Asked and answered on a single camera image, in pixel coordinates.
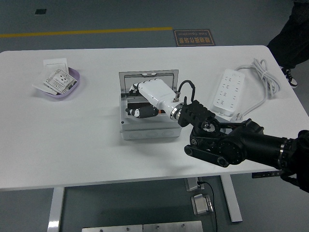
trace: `black floor sign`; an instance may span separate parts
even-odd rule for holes
[[[173,30],[177,47],[215,46],[209,29]]]

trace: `person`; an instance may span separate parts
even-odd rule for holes
[[[297,87],[291,69],[309,59],[309,0],[294,1],[289,20],[267,47],[292,88]]]

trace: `shoe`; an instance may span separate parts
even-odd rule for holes
[[[290,69],[286,69],[286,68],[282,68],[281,71],[285,75],[286,79],[288,79],[288,82],[290,83],[290,86],[292,88],[296,88],[297,87],[297,81],[294,78],[292,78],[291,70]]]

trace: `electrical box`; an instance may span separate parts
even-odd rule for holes
[[[181,126],[169,118],[164,111],[155,117],[136,118],[126,112],[126,109],[137,109],[150,103],[142,96],[130,96],[133,84],[152,79],[161,79],[174,92],[177,91],[178,70],[120,72],[120,133],[124,140],[178,137]]]

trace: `yellow floor line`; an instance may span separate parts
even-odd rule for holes
[[[173,28],[171,28],[171,27],[161,27],[161,28],[127,28],[127,29],[72,30],[72,31],[15,33],[15,34],[0,34],[0,38],[26,37],[26,36],[48,36],[48,35],[99,34],[99,33],[137,32],[137,31],[155,31],[155,30],[173,30]]]

